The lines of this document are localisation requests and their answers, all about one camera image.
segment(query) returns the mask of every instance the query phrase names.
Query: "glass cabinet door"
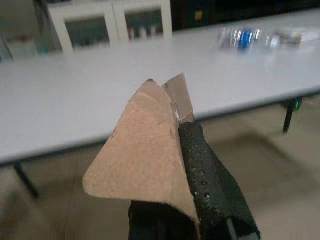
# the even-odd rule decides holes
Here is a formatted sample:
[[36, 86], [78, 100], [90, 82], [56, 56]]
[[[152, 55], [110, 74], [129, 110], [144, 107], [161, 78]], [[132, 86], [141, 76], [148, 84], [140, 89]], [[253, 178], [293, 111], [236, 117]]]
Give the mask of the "glass cabinet door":
[[121, 41], [172, 35], [169, 0], [114, 2], [113, 9]]
[[54, 4], [49, 12], [65, 53], [119, 41], [109, 2]]

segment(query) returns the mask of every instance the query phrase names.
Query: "tiled floor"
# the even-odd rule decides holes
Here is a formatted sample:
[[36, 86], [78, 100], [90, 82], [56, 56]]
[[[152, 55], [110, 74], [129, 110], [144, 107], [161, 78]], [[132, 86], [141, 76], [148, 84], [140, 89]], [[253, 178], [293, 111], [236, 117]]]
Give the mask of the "tiled floor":
[[[320, 100], [306, 100], [282, 134], [279, 105], [203, 124], [207, 141], [238, 181], [263, 240], [320, 237]], [[23, 164], [33, 200], [12, 168], [0, 169], [0, 239], [128, 239], [129, 201], [98, 199], [82, 176], [102, 145]]]

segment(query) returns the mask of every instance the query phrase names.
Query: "table leg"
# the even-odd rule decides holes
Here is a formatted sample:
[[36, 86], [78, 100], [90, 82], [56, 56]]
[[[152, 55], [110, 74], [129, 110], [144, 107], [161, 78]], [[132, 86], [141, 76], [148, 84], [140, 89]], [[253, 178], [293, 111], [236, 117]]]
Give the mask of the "table leg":
[[27, 174], [24, 172], [21, 163], [19, 161], [16, 161], [13, 163], [13, 167], [16, 171], [16, 173], [19, 175], [20, 179], [24, 183], [24, 185], [27, 187], [31, 195], [37, 199], [39, 197], [39, 193], [36, 190], [35, 186], [32, 184], [30, 179], [28, 178]]
[[287, 107], [286, 116], [284, 120], [283, 131], [282, 131], [284, 134], [286, 134], [289, 130], [292, 114], [295, 109], [295, 102], [296, 102], [295, 99], [292, 99], [289, 101], [289, 105]]

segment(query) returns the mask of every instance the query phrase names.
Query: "cardboard piece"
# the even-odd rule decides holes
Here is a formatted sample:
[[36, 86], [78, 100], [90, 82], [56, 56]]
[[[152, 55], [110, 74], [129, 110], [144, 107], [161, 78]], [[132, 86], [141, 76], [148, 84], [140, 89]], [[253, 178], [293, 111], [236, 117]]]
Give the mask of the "cardboard piece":
[[[198, 227], [176, 118], [176, 104], [182, 103], [174, 102], [173, 88], [181, 88], [179, 94], [188, 93], [183, 74], [165, 87], [154, 80], [140, 87], [87, 170], [83, 186], [89, 195], [99, 198], [166, 203], [187, 215]], [[173, 94], [173, 99], [165, 89]], [[180, 119], [192, 119], [192, 113], [189, 102], [177, 114]]]

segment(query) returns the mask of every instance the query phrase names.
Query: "cut cardboard edge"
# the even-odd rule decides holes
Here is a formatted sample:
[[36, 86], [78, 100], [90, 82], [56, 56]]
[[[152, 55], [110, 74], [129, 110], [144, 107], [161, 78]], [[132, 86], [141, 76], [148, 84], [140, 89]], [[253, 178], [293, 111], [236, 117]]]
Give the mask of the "cut cardboard edge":
[[[165, 91], [165, 88], [166, 88], [165, 86], [167, 86], [167, 89], [169, 89], [170, 94], [168, 94], [168, 92]], [[175, 93], [182, 95], [182, 97], [187, 98], [187, 100], [189, 101], [185, 106], [183, 106], [183, 108], [181, 108], [180, 106], [178, 107], [178, 109], [180, 109], [178, 114], [179, 114], [179, 116], [182, 116], [182, 119], [190, 118], [190, 116], [193, 117], [192, 105], [191, 105], [190, 97], [189, 97], [188, 90], [187, 90], [187, 85], [186, 85], [185, 78], [184, 78], [183, 74], [168, 81], [168, 84], [166, 84], [165, 86], [163, 86], [163, 88], [162, 88], [155, 81], [147, 80], [141, 86], [141, 88], [134, 94], [134, 96], [129, 101], [127, 107], [125, 108], [114, 132], [112, 133], [112, 136], [110, 138], [111, 141], [108, 140], [108, 142], [102, 148], [102, 150], [98, 154], [97, 158], [93, 161], [93, 163], [89, 167], [88, 171], [86, 172], [85, 176], [83, 177], [83, 186], [84, 186], [84, 190], [86, 193], [88, 193], [89, 195], [95, 196], [95, 197], [99, 197], [99, 198], [130, 199], [130, 200], [137, 200], [137, 201], [146, 201], [146, 202], [168, 204], [168, 205], [176, 208], [180, 212], [184, 213], [185, 215], [187, 215], [195, 223], [196, 228], [199, 232], [199, 223], [200, 222], [199, 222], [196, 207], [194, 204], [194, 199], [193, 199], [193, 196], [192, 196], [190, 189], [189, 189], [187, 174], [185, 171], [183, 157], [182, 157], [182, 150], [181, 150], [181, 146], [180, 146], [180, 138], [179, 138], [179, 133], [178, 133], [179, 122], [176, 119], [176, 113], [175, 113], [175, 112], [178, 112], [177, 104], [183, 105], [184, 103], [179, 102], [179, 100], [177, 100], [178, 96], [176, 96]], [[138, 98], [140, 98], [141, 102], [136, 104], [136, 101]], [[160, 109], [163, 110], [163, 115], [159, 114], [158, 112], [150, 111], [151, 107], [145, 107], [145, 108], [141, 107], [144, 104], [144, 100], [146, 102], [154, 101], [154, 103], [150, 102], [150, 106], [152, 106], [152, 104], [155, 104], [154, 106], [156, 106], [156, 105], [159, 106]], [[124, 168], [126, 166], [125, 165], [123, 165], [124, 167], [117, 166], [118, 163], [114, 159], [114, 158], [117, 158], [117, 154], [119, 154], [119, 153], [112, 153], [111, 155], [108, 155], [108, 154], [106, 154], [106, 151], [109, 151], [109, 152], [112, 151], [112, 149], [108, 149], [110, 147], [110, 144], [112, 143], [112, 141], [117, 141], [119, 139], [122, 139], [122, 138], [117, 138], [119, 125], [121, 125], [121, 124], [125, 125], [126, 123], [125, 122], [123, 123], [122, 120], [125, 119], [126, 116], [128, 116], [128, 111], [135, 111], [135, 110], [139, 110], [139, 111], [142, 110], [144, 117], [152, 118], [153, 120], [150, 120], [151, 124], [154, 124], [153, 121], [157, 122], [157, 120], [161, 119], [163, 116], [167, 117], [167, 121], [165, 121], [163, 119], [160, 121], [162, 121], [163, 124], [167, 125], [167, 128], [168, 128], [171, 136], [168, 135], [166, 137], [169, 140], [170, 140], [170, 137], [172, 138], [170, 140], [170, 143], [172, 142], [172, 144], [175, 144], [176, 153], [174, 153], [175, 156], [168, 156], [168, 159], [171, 159], [171, 162], [169, 162], [169, 160], [167, 162], [167, 164], [175, 165], [174, 166], [175, 167], [174, 173], [172, 174], [171, 178], [164, 179], [164, 180], [162, 179], [163, 181], [166, 181], [166, 182], [161, 182], [162, 185], [166, 184], [167, 186], [169, 186], [170, 190], [171, 190], [170, 194], [168, 194], [168, 191], [164, 191], [164, 192], [167, 192], [167, 195], [165, 197], [159, 197], [157, 199], [157, 198], [154, 198], [154, 196], [149, 195], [148, 192], [143, 192], [143, 191], [140, 196], [137, 196], [135, 194], [135, 192], [130, 193], [130, 189], [126, 189], [125, 191], [127, 191], [127, 192], [122, 192], [121, 187], [123, 187], [123, 186], [121, 184], [119, 184], [119, 192], [118, 193], [117, 192], [111, 193], [111, 192], [108, 192], [108, 186], [107, 186], [108, 184], [106, 185], [106, 183], [103, 182], [106, 180], [108, 180], [108, 181], [112, 180], [112, 179], [108, 179], [108, 177], [110, 177], [110, 176], [106, 175], [107, 173], [110, 174], [110, 171], [108, 171], [108, 169], [104, 168], [104, 166], [107, 164], [109, 164], [108, 167], [112, 167], [116, 171], [118, 171], [118, 173], [116, 173], [116, 174], [118, 174], [118, 175], [123, 174], [122, 170], [124, 170]], [[139, 119], [139, 117], [141, 117], [140, 114], [142, 114], [142, 113], [139, 113], [139, 111], [137, 111], [137, 113], [136, 113], [137, 114], [136, 117], [138, 119]], [[138, 132], [142, 133], [142, 135], [143, 135], [145, 128], [142, 127], [140, 130], [139, 129], [136, 129], [136, 130], [138, 130]], [[152, 134], [156, 134], [156, 133], [152, 132], [152, 130], [151, 130], [151, 132], [148, 132], [147, 134], [152, 135]], [[128, 152], [128, 156], [127, 156], [128, 160], [130, 160], [131, 155], [132, 155], [132, 152]], [[135, 176], [135, 177], [136, 177], [135, 179], [139, 179], [139, 178], [143, 179], [145, 176], [142, 175], [142, 176]], [[94, 188], [93, 187], [94, 185], [95, 186], [101, 185], [103, 187], [100, 189]]]

